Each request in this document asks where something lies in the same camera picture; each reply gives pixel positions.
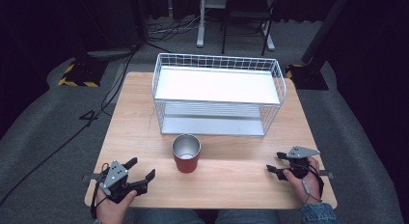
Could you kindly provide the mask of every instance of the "wire rack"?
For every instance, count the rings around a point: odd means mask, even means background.
[[[286,84],[275,59],[161,53],[152,95],[161,133],[263,136]]]

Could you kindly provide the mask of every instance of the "metal cup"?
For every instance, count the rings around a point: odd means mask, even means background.
[[[198,166],[201,142],[192,134],[181,134],[172,143],[174,160],[182,173],[191,173]]]

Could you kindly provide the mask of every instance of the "chair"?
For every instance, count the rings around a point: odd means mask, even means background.
[[[264,44],[261,52],[261,55],[264,55],[265,47],[267,46],[268,34],[270,33],[272,23],[272,8],[273,2],[271,2],[271,5],[269,5],[268,0],[227,0],[221,27],[223,30],[222,54],[225,53],[226,36],[238,35],[243,37],[259,37],[259,35],[255,34],[258,32],[262,33],[263,24],[267,24],[266,35],[264,35]],[[256,33],[252,35],[228,33],[228,24],[236,21],[244,23],[259,22],[259,27]]]

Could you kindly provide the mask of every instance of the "gray carpet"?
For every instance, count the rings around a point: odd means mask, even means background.
[[[274,52],[266,58],[285,66],[300,63],[301,56],[320,23],[275,23]],[[175,53],[220,55],[220,23],[206,26],[204,47],[196,47],[197,31],[154,42]],[[144,44],[130,62],[128,71],[153,71],[158,53]],[[261,42],[231,40],[226,56],[260,57]],[[15,121],[0,142],[0,198],[42,160],[62,146],[87,121],[78,118],[98,111],[104,97],[123,68],[123,60],[111,62],[99,88],[57,86],[71,59],[48,75],[50,90],[34,101]],[[394,185],[375,154],[359,122],[336,89],[334,72],[325,65],[322,73],[329,91],[298,91],[315,142],[328,172],[339,205],[341,223],[403,223]],[[106,112],[115,109],[115,99]],[[111,117],[101,114],[61,151],[27,178],[0,208],[0,223],[91,223],[84,204],[84,175],[94,171]],[[283,223],[299,223],[298,210],[280,210]],[[126,223],[131,223],[128,214]]]

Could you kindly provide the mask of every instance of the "hand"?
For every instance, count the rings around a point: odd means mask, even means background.
[[[116,204],[115,202],[109,200],[109,198],[106,198],[105,192],[99,187],[96,194],[96,203],[98,204],[100,201],[103,201],[96,207],[96,218],[106,224],[123,223],[126,210],[136,197],[136,194],[137,192],[132,190],[120,203]]]
[[[319,163],[318,160],[312,158],[312,157],[308,157],[308,161],[310,163],[311,166],[313,166],[317,172],[319,172]],[[311,172],[309,172],[307,174],[307,176],[304,178],[304,180],[306,181],[311,195],[312,196],[308,196],[302,180],[296,178],[291,171],[285,169],[283,171],[284,175],[286,176],[286,179],[292,184],[292,186],[295,189],[295,192],[298,196],[298,198],[305,204],[312,204],[312,203],[319,203],[321,202],[321,196],[319,195],[319,183],[318,180],[316,179],[315,175]]]

